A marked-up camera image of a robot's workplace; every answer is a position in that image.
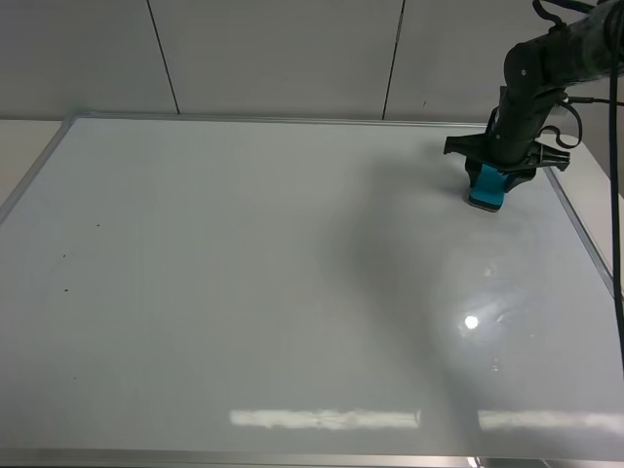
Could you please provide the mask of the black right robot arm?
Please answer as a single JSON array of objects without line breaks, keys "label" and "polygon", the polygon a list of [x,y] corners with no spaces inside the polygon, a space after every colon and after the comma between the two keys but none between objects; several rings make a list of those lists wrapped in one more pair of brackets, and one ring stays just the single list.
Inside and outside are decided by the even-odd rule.
[{"label": "black right robot arm", "polygon": [[574,23],[553,18],[547,34],[513,47],[486,130],[447,138],[444,151],[464,156],[472,190],[505,195],[539,168],[568,167],[570,145],[538,142],[544,132],[561,133],[547,118],[558,106],[571,110],[568,88],[623,74],[622,2],[603,1],[584,13]]}]

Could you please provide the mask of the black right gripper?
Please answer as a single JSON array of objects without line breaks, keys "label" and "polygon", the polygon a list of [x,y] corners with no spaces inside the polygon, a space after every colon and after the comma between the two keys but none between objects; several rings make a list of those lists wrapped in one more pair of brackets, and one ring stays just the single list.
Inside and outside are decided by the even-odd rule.
[{"label": "black right gripper", "polygon": [[569,165],[570,154],[537,139],[547,117],[565,97],[562,88],[535,97],[519,97],[502,86],[498,106],[492,110],[486,130],[482,134],[449,136],[444,152],[466,158],[464,169],[470,187],[478,182],[483,165],[513,172],[505,177],[505,193],[532,181],[537,168],[555,167],[563,171]]}]

